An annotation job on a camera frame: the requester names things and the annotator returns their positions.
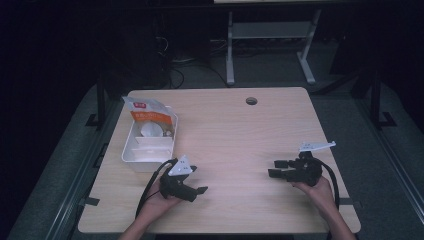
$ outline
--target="black cable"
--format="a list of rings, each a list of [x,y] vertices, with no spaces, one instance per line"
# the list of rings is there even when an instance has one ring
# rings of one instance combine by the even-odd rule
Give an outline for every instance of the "black cable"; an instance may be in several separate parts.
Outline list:
[[[143,207],[144,203],[146,203],[147,199],[149,199],[151,196],[153,196],[153,194],[152,194],[149,197],[147,197],[147,193],[149,192],[150,188],[152,188],[152,185],[155,182],[157,176],[159,175],[160,170],[162,170],[162,168],[165,165],[167,165],[168,163],[172,163],[172,162],[175,162],[175,161],[176,161],[176,159],[171,159],[171,160],[168,160],[168,161],[162,163],[159,166],[159,168],[153,173],[152,177],[149,180],[149,183],[147,183],[147,186],[144,189],[143,195],[141,195],[140,202],[138,203],[138,207],[137,207],[137,210],[135,212],[135,217],[138,216],[138,214],[140,213],[141,208]]]
[[[225,79],[221,76],[221,74],[218,72],[218,71],[216,71],[215,69],[213,69],[212,67],[210,67],[210,66],[206,66],[206,65],[185,65],[185,66],[178,66],[178,68],[188,68],[188,67],[203,67],[203,68],[207,68],[207,69],[209,69],[209,70],[211,70],[212,72],[214,72],[214,73],[216,73],[217,75],[218,75],[218,77],[221,79],[221,81],[225,84],[225,86],[227,87],[227,88],[229,88],[229,87],[231,87],[230,85],[228,85],[227,84],[227,82],[225,81]]]
[[[171,71],[177,72],[177,73],[179,73],[181,75],[181,82],[180,82],[180,84],[178,84],[178,85],[175,86],[174,83],[173,83],[173,81],[172,81],[172,77],[170,77],[169,78],[169,88],[178,89],[184,83],[184,80],[185,80],[184,74],[181,71],[179,71],[179,70],[177,70],[175,68],[171,68]]]
[[[333,170],[325,163],[323,163],[321,160],[316,159],[330,174],[331,182],[333,183],[333,190],[334,190],[334,203],[336,204],[337,209],[339,209],[340,206],[340,195],[339,195],[339,186],[337,184],[336,174],[334,174]]]

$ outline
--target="table top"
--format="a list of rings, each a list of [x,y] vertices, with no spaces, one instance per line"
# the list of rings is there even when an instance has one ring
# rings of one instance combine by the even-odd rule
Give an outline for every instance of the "table top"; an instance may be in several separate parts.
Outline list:
[[[187,155],[196,172],[184,181],[208,186],[194,202],[179,204],[148,229],[153,233],[318,233],[328,231],[308,198],[267,170],[277,159],[295,159],[302,142],[328,142],[303,88],[231,88],[133,91],[154,98],[178,116],[174,157]],[[254,97],[258,103],[248,105]],[[79,222],[85,233],[123,232],[151,173],[136,173],[121,159],[132,124],[124,107]],[[340,197],[348,192],[331,149],[313,153],[335,172]],[[352,205],[340,212],[353,232],[360,223]]]

